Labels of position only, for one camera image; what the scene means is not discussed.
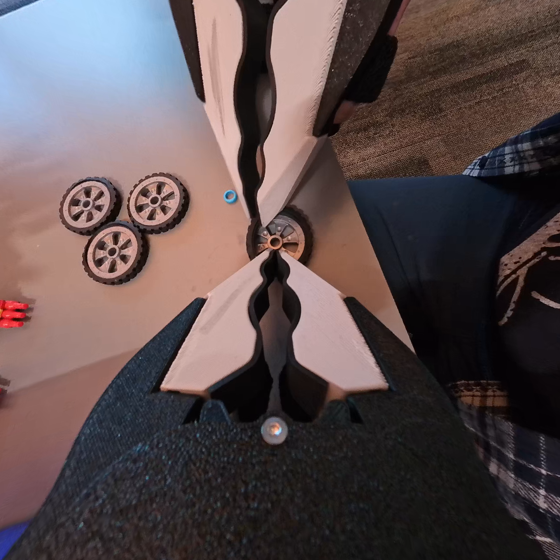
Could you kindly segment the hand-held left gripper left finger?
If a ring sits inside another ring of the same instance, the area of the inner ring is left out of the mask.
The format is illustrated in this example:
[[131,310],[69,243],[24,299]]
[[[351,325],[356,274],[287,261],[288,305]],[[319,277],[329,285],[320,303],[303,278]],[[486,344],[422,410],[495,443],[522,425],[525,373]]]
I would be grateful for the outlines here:
[[266,412],[273,380],[259,322],[275,272],[275,253],[261,253],[208,293],[161,391],[221,400],[240,421]]

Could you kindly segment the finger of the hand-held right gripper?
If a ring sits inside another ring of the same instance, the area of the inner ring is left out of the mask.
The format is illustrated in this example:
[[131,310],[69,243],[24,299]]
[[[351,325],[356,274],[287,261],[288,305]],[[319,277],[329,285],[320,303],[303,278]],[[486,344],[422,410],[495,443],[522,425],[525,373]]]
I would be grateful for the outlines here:
[[346,1],[282,1],[267,43],[273,107],[256,200],[269,224],[286,206],[325,137],[313,133]]
[[260,182],[262,9],[259,1],[194,1],[205,111],[249,220],[257,214]]

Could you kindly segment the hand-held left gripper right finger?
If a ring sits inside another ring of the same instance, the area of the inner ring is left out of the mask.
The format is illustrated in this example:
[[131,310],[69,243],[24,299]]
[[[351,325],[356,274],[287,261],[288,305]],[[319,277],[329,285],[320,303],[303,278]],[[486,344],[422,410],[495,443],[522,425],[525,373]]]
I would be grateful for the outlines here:
[[345,296],[287,253],[277,256],[282,308],[290,322],[282,408],[294,421],[314,421],[327,402],[386,391],[382,372]]

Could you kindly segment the grey toy wheel black tyre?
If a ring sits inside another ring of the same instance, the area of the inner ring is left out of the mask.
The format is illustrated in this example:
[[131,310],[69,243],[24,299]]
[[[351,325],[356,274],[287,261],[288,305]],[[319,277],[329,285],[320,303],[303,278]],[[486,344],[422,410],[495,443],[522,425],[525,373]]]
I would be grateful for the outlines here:
[[312,255],[313,232],[308,218],[295,206],[287,206],[267,225],[251,220],[246,236],[250,260],[267,249],[283,251],[307,265]]
[[121,194],[108,179],[83,178],[66,190],[60,220],[66,229],[87,236],[115,221],[121,206]]
[[138,181],[129,194],[127,211],[132,223],[145,234],[161,234],[185,217],[190,196],[182,182],[167,173]]
[[110,222],[87,242],[82,264],[87,275],[105,285],[131,281],[144,268],[149,244],[144,235],[126,221]]

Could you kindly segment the person's right hand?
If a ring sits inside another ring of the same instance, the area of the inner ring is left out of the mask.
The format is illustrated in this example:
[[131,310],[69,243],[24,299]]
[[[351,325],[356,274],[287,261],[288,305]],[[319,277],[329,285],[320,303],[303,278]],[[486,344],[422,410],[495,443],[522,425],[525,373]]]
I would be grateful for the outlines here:
[[378,98],[394,61],[398,45],[396,32],[409,4],[410,1],[390,1],[382,27],[368,48],[337,108],[333,121],[335,132],[359,105],[370,104]]

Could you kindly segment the person's dark trousers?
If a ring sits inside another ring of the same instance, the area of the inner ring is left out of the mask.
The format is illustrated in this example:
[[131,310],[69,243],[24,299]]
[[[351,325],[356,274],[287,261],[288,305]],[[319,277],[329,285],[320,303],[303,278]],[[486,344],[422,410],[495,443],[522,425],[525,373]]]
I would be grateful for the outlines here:
[[443,386],[498,380],[491,307],[518,193],[460,175],[348,186],[417,356]]

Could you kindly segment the person's dark printed t-shirt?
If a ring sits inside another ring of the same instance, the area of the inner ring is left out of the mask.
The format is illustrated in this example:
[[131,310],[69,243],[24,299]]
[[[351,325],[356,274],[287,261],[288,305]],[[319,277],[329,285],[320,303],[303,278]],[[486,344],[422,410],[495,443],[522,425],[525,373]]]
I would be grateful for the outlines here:
[[496,374],[516,422],[559,437],[559,209],[514,230],[496,285]]

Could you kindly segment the colourful construction toy figure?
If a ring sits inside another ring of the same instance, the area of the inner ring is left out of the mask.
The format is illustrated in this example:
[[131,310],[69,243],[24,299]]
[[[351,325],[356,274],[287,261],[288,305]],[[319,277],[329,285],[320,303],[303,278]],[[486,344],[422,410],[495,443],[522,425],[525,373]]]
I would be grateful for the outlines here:
[[[29,305],[19,301],[1,300],[1,332],[16,331],[26,326]],[[11,377],[18,371],[24,349],[15,335],[1,334],[1,413],[10,410]]]

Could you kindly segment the person's plaid shirt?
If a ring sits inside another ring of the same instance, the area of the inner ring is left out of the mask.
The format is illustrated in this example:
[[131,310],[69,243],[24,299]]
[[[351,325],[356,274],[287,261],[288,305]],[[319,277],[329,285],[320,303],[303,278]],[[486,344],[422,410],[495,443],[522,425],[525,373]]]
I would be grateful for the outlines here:
[[[559,113],[479,156],[463,175],[519,195],[501,257],[514,230],[527,220],[533,223],[559,209]],[[498,268],[491,307],[494,365]],[[559,438],[516,422],[500,379],[454,382],[447,389],[506,508],[548,559],[559,559]]]

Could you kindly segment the blue plastic bin white tag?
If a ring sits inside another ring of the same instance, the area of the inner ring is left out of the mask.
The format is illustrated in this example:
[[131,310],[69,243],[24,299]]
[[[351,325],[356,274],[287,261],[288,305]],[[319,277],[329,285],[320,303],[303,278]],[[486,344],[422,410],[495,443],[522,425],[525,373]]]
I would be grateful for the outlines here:
[[25,529],[29,526],[30,521],[13,524],[1,529],[0,532],[0,559],[4,559],[13,545],[18,541]]

